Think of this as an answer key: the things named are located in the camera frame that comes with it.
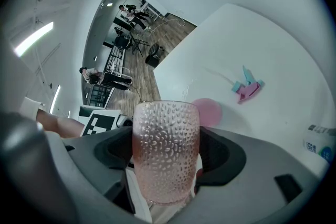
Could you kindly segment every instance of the white bottle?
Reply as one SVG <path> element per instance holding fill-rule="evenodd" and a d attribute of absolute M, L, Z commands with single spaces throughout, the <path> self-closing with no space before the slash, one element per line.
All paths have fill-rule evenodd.
<path fill-rule="evenodd" d="M 311 125 L 303 139 L 303 147 L 331 163 L 336 144 L 336 129 Z"/>

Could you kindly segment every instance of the white shirt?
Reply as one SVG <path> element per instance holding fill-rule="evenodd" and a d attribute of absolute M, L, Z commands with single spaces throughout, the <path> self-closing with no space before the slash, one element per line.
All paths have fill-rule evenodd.
<path fill-rule="evenodd" d="M 128 12 L 127 10 L 122 10 L 121 14 L 122 16 L 126 17 L 129 22 L 135 18 L 135 15 L 133 13 Z"/>
<path fill-rule="evenodd" d="M 83 77 L 87 82 L 90 82 L 91 75 L 96 75 L 99 78 L 99 83 L 102 83 L 104 80 L 104 74 L 102 72 L 98 72 L 95 68 L 85 70 Z"/>

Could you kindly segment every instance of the wooden floor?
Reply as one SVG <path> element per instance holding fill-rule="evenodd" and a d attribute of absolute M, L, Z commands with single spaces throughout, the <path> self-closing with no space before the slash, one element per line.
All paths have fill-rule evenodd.
<path fill-rule="evenodd" d="M 146 32 L 144 35 L 143 33 L 138 34 L 138 39 L 147 41 L 150 46 L 157 43 L 159 46 L 164 47 L 165 52 L 161 53 L 160 62 L 195 29 L 195 26 L 188 22 L 185 22 L 185 26 L 181 27 L 174 19 L 179 19 L 180 25 L 184 25 L 180 18 L 169 15 L 167 19 L 158 18 L 155 22 L 149 23 L 151 30 L 153 30 L 163 22 L 171 20 L 158 27 L 155 32 L 151 34 Z M 107 109 L 120 109 L 127 116 L 133 116 L 134 107 L 140 102 L 139 95 L 142 101 L 161 100 L 153 72 L 154 68 L 145 63 L 149 47 L 145 45 L 140 45 L 139 47 L 143 57 L 137 50 L 133 55 L 132 48 L 125 52 L 124 67 L 130 69 L 130 72 L 124 69 L 123 73 L 133 77 L 130 91 L 115 89 L 107 105 Z"/>

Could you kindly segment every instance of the toy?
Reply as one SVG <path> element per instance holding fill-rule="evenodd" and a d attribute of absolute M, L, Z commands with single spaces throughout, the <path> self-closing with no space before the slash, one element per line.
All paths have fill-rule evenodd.
<path fill-rule="evenodd" d="M 243 72 L 246 78 L 246 85 L 243 85 L 242 83 L 236 81 L 236 83 L 232 87 L 232 91 L 239 94 L 238 103 L 250 99 L 258 91 L 260 91 L 261 87 L 264 85 L 264 82 L 262 80 L 256 81 L 252 76 L 251 71 L 247 70 L 244 66 L 243 66 Z"/>

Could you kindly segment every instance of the pink glass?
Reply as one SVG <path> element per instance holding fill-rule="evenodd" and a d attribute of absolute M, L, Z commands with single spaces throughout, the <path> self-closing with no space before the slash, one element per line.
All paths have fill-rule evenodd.
<path fill-rule="evenodd" d="M 188 196 L 196 173 L 199 122 L 197 107 L 189 103 L 155 101 L 135 107 L 134 168 L 146 200 L 173 205 Z"/>

